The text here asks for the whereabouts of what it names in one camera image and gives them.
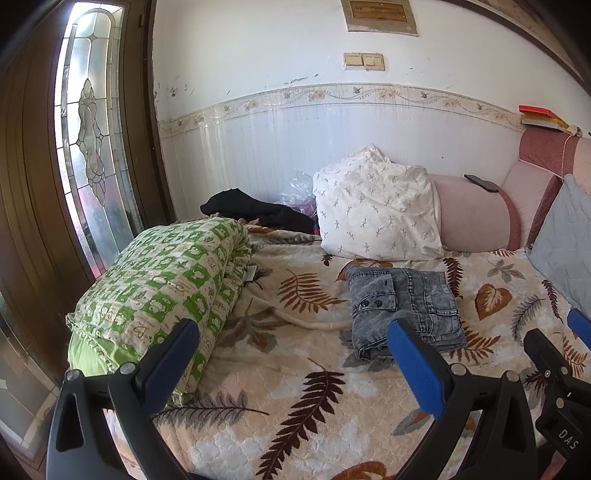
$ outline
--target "wallpaper border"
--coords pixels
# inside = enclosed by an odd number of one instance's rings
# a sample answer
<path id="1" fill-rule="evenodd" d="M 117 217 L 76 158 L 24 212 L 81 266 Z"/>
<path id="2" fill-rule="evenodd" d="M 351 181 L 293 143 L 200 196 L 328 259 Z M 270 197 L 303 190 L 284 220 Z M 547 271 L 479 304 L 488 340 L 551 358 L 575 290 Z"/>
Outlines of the wallpaper border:
<path id="1" fill-rule="evenodd" d="M 524 131 L 518 113 L 457 93 L 387 83 L 329 83 L 288 87 L 211 105 L 174 120 L 159 122 L 160 137 L 172 138 L 265 112 L 343 104 L 439 110 L 480 119 L 516 132 Z"/>

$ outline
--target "gray denim jeans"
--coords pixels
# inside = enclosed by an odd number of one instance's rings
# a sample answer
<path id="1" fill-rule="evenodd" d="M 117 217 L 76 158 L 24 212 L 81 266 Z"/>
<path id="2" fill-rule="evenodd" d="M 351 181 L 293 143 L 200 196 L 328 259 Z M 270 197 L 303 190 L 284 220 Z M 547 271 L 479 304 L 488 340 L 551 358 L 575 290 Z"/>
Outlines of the gray denim jeans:
<path id="1" fill-rule="evenodd" d="M 388 325 L 406 319 L 438 351 L 466 345 L 456 299 L 443 272 L 350 265 L 345 270 L 353 306 L 353 347 L 360 359 L 392 358 Z"/>

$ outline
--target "black phone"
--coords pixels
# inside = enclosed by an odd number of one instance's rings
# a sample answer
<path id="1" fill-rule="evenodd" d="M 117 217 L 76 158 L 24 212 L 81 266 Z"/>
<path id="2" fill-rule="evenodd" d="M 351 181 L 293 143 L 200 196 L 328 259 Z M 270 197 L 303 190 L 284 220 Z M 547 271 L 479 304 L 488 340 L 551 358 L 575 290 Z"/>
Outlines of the black phone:
<path id="1" fill-rule="evenodd" d="M 464 175 L 464 176 L 468 180 L 470 180 L 472 183 L 478 185 L 479 187 L 482 187 L 483 189 L 485 189 L 489 193 L 499 193 L 498 187 L 492 182 L 482 180 L 482 178 L 477 177 L 476 175 Z"/>

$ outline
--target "clear plastic bag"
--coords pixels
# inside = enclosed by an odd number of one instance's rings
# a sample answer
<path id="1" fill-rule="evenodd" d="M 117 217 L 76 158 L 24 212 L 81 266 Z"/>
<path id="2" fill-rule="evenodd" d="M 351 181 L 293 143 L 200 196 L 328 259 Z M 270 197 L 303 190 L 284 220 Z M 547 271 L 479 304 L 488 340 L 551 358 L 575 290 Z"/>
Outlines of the clear plastic bag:
<path id="1" fill-rule="evenodd" d="M 313 179 L 307 173 L 296 170 L 295 176 L 290 180 L 290 189 L 279 194 L 279 201 L 294 210 L 309 217 L 316 214 L 316 197 L 312 193 L 314 189 Z"/>

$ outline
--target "white pillow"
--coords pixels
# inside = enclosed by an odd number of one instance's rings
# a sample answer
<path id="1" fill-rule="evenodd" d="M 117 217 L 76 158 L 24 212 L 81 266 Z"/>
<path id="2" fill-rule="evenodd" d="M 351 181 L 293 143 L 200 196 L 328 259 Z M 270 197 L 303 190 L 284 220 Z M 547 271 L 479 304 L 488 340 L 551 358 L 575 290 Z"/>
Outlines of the white pillow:
<path id="1" fill-rule="evenodd" d="M 427 170 L 392 163 L 370 145 L 314 175 L 322 248 L 346 258 L 443 256 Z"/>

